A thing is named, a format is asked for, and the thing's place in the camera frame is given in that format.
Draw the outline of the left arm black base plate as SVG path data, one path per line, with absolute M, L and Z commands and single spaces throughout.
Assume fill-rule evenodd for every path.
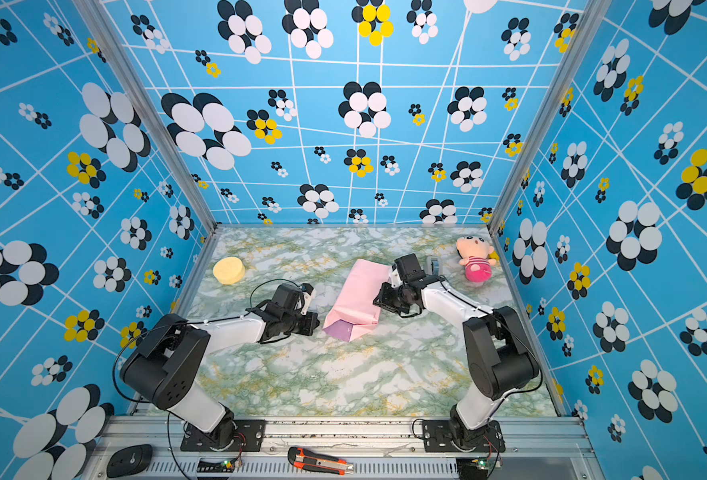
M 265 420 L 237 419 L 206 433 L 187 423 L 180 449 L 183 452 L 259 452 L 266 426 Z

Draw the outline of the small grey white device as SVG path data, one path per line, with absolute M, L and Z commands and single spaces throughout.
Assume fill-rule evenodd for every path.
M 427 258 L 427 274 L 431 276 L 441 275 L 441 260 L 439 260 L 439 257 Z

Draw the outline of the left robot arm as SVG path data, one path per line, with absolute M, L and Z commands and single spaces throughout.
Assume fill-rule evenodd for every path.
M 187 422 L 207 446 L 222 450 L 237 436 L 233 411 L 197 384 L 211 354 L 243 344 L 269 344 L 292 335 L 311 336 L 320 326 L 310 309 L 315 289 L 284 282 L 273 297 L 230 317 L 189 322 L 164 316 L 120 370 L 121 380 L 159 410 Z

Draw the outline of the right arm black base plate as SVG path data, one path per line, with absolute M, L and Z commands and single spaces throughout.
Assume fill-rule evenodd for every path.
M 427 453 L 496 454 L 507 450 L 501 424 L 495 420 L 475 430 L 455 420 L 425 420 L 421 429 Z

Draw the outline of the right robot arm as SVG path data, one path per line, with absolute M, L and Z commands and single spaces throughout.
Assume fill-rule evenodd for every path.
M 471 385 L 451 408 L 449 439 L 459 451 L 476 450 L 484 441 L 501 450 L 493 416 L 511 396 L 529 393 L 527 384 L 541 376 L 517 311 L 471 300 L 445 277 L 425 272 L 413 254 L 395 260 L 373 305 L 401 318 L 433 313 L 461 329 Z

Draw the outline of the purple wrapping paper sheet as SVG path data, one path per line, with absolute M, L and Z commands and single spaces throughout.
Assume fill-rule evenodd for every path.
M 391 267 L 387 265 L 357 260 L 326 317 L 324 331 L 345 342 L 373 332 L 381 315 L 381 308 L 373 300 L 379 295 L 381 284 L 389 280 L 389 272 Z

